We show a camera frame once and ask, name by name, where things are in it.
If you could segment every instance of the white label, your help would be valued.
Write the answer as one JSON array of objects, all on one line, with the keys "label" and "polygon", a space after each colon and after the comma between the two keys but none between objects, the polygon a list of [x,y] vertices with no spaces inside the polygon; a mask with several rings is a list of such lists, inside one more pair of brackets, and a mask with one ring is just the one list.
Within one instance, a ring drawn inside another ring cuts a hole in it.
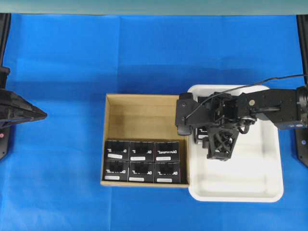
[{"label": "white label", "polygon": [[157,182],[172,183],[172,179],[157,178]]},{"label": "white label", "polygon": [[132,156],[130,160],[145,160],[145,156]]},{"label": "white label", "polygon": [[119,180],[119,176],[105,176],[105,180]]},{"label": "white label", "polygon": [[171,156],[156,157],[156,160],[157,160],[157,161],[171,160]]},{"label": "white label", "polygon": [[110,157],[110,158],[116,158],[116,159],[122,159],[123,158],[123,156],[122,155],[117,155],[117,154],[108,154],[108,157]]},{"label": "white label", "polygon": [[141,177],[130,177],[128,180],[129,181],[144,181],[144,178],[141,178]]}]

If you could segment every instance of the small black box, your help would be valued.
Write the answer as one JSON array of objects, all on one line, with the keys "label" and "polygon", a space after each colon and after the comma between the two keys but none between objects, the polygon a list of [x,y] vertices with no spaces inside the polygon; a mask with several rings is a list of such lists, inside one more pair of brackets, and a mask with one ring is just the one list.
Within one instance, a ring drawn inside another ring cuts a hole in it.
[{"label": "small black box", "polygon": [[128,180],[128,162],[126,161],[104,161],[103,169],[103,180]]},{"label": "small black box", "polygon": [[179,162],[179,142],[156,142],[155,162]]},{"label": "small black box", "polygon": [[154,162],[154,142],[131,141],[129,145],[129,160]]},{"label": "small black box", "polygon": [[129,141],[105,141],[104,160],[128,161]]},{"label": "small black box", "polygon": [[128,181],[153,183],[154,163],[130,162]]},{"label": "small black box", "polygon": [[155,183],[180,183],[180,163],[155,163]]}]

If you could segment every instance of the blue surface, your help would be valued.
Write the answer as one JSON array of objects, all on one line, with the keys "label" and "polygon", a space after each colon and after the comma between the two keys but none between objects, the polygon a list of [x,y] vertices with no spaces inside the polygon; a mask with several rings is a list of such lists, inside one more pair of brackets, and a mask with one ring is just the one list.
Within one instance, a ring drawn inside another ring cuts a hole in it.
[{"label": "blue surface", "polygon": [[[7,89],[48,113],[0,162],[0,230],[306,231],[308,169],[280,132],[284,195],[202,203],[187,189],[100,186],[106,93],[178,94],[302,73],[295,16],[13,15]],[[303,79],[272,81],[294,89]]]}]

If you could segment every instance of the plastic tray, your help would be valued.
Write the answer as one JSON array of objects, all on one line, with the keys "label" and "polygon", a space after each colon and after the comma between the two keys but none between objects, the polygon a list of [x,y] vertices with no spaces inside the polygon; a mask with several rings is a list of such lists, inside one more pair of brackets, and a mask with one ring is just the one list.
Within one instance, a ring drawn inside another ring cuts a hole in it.
[{"label": "plastic tray", "polygon": [[[188,92],[208,96],[239,85],[194,85]],[[239,95],[268,89],[254,86],[232,91]],[[239,134],[228,161],[209,160],[207,149],[189,137],[189,192],[198,201],[276,202],[283,195],[278,130],[270,121],[258,120],[248,134]]]}]

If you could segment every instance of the black cable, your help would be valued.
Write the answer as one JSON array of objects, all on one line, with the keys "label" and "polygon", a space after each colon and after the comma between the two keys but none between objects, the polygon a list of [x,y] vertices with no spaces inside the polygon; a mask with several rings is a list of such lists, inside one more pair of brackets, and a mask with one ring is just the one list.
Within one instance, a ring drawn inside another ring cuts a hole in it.
[{"label": "black cable", "polygon": [[254,83],[254,84],[250,84],[250,85],[244,85],[244,86],[240,86],[240,87],[237,87],[237,88],[232,88],[232,89],[229,89],[229,90],[222,91],[222,92],[220,92],[218,94],[212,95],[212,96],[206,98],[205,100],[203,100],[195,109],[193,109],[192,112],[190,112],[185,117],[185,119],[188,119],[189,117],[191,117],[205,102],[209,101],[210,99],[213,99],[216,96],[222,95],[224,93],[227,93],[227,92],[230,92],[230,91],[233,91],[233,90],[238,90],[238,89],[241,89],[241,88],[248,88],[248,87],[253,87],[253,86],[256,86],[256,85],[261,85],[261,84],[263,84],[265,82],[268,82],[268,81],[271,81],[271,80],[278,80],[278,79],[284,79],[284,78],[293,78],[293,77],[308,77],[308,75],[299,74],[299,75],[291,75],[291,76],[284,76],[284,77],[272,77],[272,78],[267,78],[267,79],[265,79],[263,81],[260,81],[258,83]]}]

